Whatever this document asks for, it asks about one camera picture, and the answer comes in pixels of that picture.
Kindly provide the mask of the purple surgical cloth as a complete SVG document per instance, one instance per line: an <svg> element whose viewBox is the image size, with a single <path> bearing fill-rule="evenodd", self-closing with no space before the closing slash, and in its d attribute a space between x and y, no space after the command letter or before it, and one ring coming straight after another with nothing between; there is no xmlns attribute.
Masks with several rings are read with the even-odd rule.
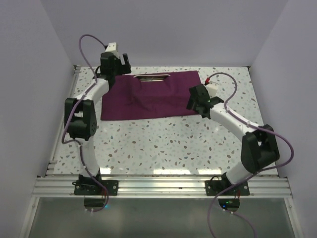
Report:
<svg viewBox="0 0 317 238"><path fill-rule="evenodd" d="M145 82L138 75L115 78L102 98L101 120L157 119L195 115L186 109L189 89L201 84L197 71L159 73L162 81Z"/></svg>

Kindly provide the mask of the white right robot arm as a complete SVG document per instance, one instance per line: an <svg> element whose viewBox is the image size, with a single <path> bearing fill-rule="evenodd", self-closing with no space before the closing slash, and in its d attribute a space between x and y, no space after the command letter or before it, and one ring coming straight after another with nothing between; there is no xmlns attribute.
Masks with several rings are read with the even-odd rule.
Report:
<svg viewBox="0 0 317 238"><path fill-rule="evenodd" d="M232 111L219 97L211 95L211 88L200 84L189 89L187 109L197 112L202 118L211 119L229 130L242 144L240 162L221 175L221 179L211 181L211 187L225 194L233 194L238 183L258 173L280 158L272 127L248 122Z"/></svg>

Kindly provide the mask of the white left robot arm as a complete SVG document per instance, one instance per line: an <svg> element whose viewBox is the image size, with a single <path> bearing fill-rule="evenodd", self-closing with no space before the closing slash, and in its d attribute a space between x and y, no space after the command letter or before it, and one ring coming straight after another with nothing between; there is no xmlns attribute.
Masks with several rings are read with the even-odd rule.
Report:
<svg viewBox="0 0 317 238"><path fill-rule="evenodd" d="M102 53L99 70L93 70L93 81L87 89L76 97L66 98L62 134L63 144L75 142L79 145L79 179L88 179L85 188L93 195L99 194L103 188L103 182L99 179L100 166L94 149L94 135L98 126L95 104L114 86L117 76L131 73L128 55Z"/></svg>

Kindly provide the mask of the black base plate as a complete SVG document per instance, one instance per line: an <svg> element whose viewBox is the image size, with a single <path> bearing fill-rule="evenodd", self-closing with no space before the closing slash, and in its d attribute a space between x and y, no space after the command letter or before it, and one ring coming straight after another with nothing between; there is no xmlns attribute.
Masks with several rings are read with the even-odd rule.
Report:
<svg viewBox="0 0 317 238"><path fill-rule="evenodd" d="M117 180L102 180L101 184L106 187L107 195L117 196L119 181ZM74 194L75 195L105 195L106 192L97 184L93 185L84 185L80 184L78 181L74 181L72 185L75 186Z"/></svg>
<svg viewBox="0 0 317 238"><path fill-rule="evenodd" d="M238 185L226 186L221 180L206 180L205 190L207 196L248 196L250 195L249 186L247 182Z"/></svg>

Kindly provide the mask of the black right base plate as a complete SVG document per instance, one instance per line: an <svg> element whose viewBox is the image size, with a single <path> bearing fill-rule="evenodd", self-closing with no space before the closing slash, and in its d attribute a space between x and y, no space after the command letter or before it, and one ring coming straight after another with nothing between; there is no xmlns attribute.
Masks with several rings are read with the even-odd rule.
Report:
<svg viewBox="0 0 317 238"><path fill-rule="evenodd" d="M238 185L226 186L221 180L206 180L205 190L207 196L248 196L250 195L249 186L247 182Z"/></svg>

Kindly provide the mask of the aluminium front frame rail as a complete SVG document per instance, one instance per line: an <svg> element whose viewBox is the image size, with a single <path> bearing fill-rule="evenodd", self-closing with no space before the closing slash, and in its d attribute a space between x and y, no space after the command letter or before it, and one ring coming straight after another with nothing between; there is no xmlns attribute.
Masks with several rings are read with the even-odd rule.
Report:
<svg viewBox="0 0 317 238"><path fill-rule="evenodd" d="M74 176L48 176L37 178L33 197L75 197ZM106 175L104 180L117 180L116 198L205 198L207 176ZM286 178L275 176L254 177L237 188L240 198L291 198L292 191Z"/></svg>

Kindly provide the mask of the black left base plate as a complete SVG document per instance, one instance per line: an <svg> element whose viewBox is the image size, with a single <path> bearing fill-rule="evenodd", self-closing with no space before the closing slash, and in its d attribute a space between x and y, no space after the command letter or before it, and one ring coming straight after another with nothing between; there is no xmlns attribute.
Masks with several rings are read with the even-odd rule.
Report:
<svg viewBox="0 0 317 238"><path fill-rule="evenodd" d="M101 184L106 187L107 195L117 196L119 181L117 180L102 180ZM72 185L75 186L74 194L75 195L105 195L106 192L97 184L93 185L84 185L80 184L78 181L74 181Z"/></svg>

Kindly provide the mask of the stainless steel instrument tray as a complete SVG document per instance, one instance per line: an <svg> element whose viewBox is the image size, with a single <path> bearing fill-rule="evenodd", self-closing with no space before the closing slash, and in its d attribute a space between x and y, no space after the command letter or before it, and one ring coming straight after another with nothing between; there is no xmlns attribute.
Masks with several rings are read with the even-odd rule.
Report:
<svg viewBox="0 0 317 238"><path fill-rule="evenodd" d="M160 82L170 77L170 74L139 74L133 77L137 78L140 82Z"/></svg>

